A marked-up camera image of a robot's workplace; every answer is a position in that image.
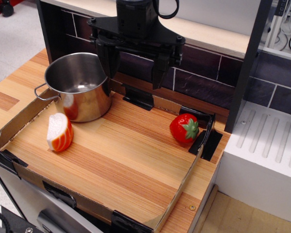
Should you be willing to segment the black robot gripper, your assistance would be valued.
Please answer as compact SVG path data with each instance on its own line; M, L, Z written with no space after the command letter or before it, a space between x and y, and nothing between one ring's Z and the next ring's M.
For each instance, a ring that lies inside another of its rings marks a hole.
M153 59L152 88L160 89L169 67L180 65L185 38L160 23L172 19L173 13L159 12L157 0L118 0L115 17L92 17L87 23L92 28L91 42L104 73L114 78L120 64L120 51Z

